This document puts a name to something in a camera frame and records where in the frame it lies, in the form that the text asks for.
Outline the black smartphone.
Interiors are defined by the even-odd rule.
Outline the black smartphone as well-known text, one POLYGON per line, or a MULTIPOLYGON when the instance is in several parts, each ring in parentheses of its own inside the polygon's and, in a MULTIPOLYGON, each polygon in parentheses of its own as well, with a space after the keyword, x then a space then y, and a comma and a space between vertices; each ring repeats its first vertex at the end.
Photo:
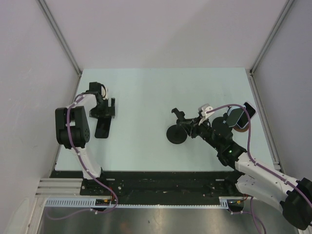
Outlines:
POLYGON ((106 139, 109 137, 112 117, 101 117, 97 119, 95 138, 106 139))

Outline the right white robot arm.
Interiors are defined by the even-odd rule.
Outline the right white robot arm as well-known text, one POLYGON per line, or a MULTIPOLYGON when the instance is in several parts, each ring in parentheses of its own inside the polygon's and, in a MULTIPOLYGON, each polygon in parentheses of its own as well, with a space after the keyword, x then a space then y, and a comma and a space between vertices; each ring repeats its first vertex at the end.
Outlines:
POLYGON ((229 195, 239 192, 254 196, 279 210, 284 218, 300 230, 312 223, 312 182, 288 176, 253 157, 233 140, 232 128, 222 117, 208 124, 200 118, 177 120, 192 137, 201 137, 217 150, 222 165, 234 170, 235 177, 226 181, 229 195))

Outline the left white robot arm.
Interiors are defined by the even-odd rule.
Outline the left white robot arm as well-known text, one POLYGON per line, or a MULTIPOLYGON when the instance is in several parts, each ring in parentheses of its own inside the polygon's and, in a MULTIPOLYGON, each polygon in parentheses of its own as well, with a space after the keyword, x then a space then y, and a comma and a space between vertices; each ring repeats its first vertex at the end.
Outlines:
POLYGON ((108 138, 111 121, 116 115, 115 101, 108 97, 108 89, 103 84, 90 82, 89 89, 77 95, 72 104, 55 110, 57 142, 76 156, 83 178, 94 179, 90 188, 97 195, 107 191, 108 183, 100 178, 102 167, 87 147, 91 138, 88 118, 97 120, 94 137, 108 138))

